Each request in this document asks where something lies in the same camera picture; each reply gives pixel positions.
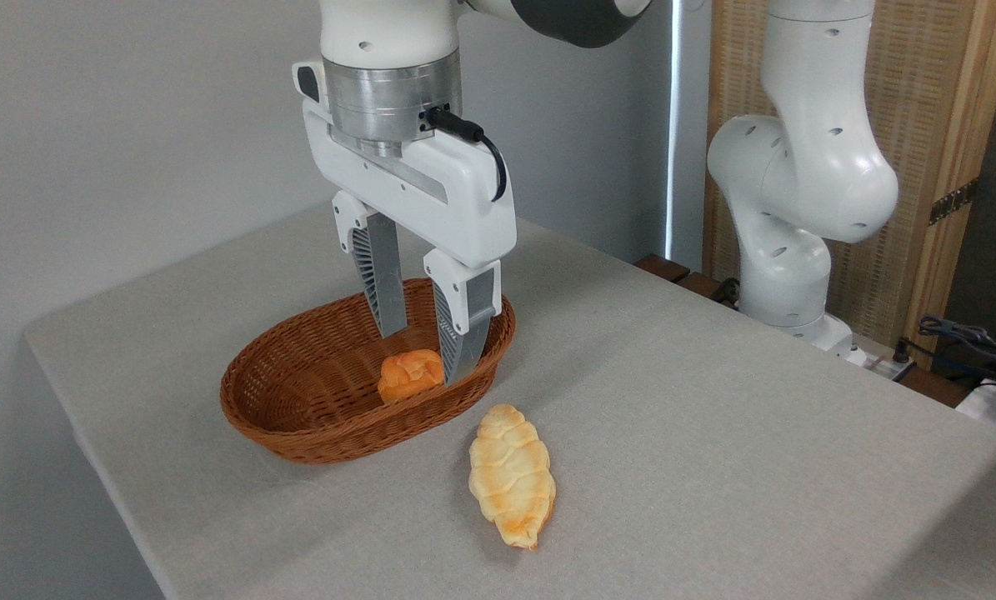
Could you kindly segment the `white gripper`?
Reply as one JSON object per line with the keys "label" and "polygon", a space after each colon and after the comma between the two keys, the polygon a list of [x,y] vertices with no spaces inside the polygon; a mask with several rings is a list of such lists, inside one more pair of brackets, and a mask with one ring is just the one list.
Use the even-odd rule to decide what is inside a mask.
{"label": "white gripper", "polygon": [[437,249],[433,284],[444,383],[473,373],[502,312],[501,265],[517,240],[512,187],[500,160],[463,128],[458,58],[389,69],[296,63],[308,144],[333,199],[383,338],[408,325],[396,224]]}

